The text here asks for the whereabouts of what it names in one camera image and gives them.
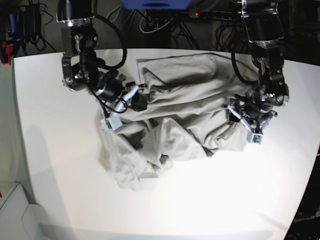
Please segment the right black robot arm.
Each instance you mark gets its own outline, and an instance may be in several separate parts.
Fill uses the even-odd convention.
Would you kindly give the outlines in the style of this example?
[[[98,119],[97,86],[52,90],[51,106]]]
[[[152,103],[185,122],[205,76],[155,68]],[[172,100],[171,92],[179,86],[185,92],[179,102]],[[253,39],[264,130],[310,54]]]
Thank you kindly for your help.
[[[60,0],[56,20],[64,23],[61,29],[63,54],[61,59],[63,85],[71,91],[87,90],[101,108],[105,120],[111,122],[120,114],[132,109],[147,109],[147,100],[140,94],[142,85],[134,82],[124,84],[126,79],[119,73],[127,60],[128,49],[121,31],[107,18],[92,9],[92,0]],[[116,65],[106,65],[97,56],[98,33],[93,20],[101,21],[117,35],[122,58]]]

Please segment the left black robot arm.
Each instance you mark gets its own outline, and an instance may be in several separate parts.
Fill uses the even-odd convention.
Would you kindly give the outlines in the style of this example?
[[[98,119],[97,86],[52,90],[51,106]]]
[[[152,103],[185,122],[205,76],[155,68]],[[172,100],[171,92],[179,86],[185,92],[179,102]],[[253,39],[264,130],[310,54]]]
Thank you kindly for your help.
[[[171,25],[180,21],[180,13],[190,18],[207,14],[219,2],[217,0],[123,0],[128,10],[145,10],[144,45],[150,48],[169,48]],[[227,105],[232,122],[242,123],[253,135],[261,136],[269,121],[277,115],[273,107],[281,107],[289,100],[289,88],[283,76],[284,60],[279,44],[284,33],[278,15],[276,0],[240,0],[236,2],[243,21],[248,42],[254,45],[252,62],[258,69],[258,80],[243,78],[231,51],[231,63],[236,77],[250,87],[245,96],[235,95]]]

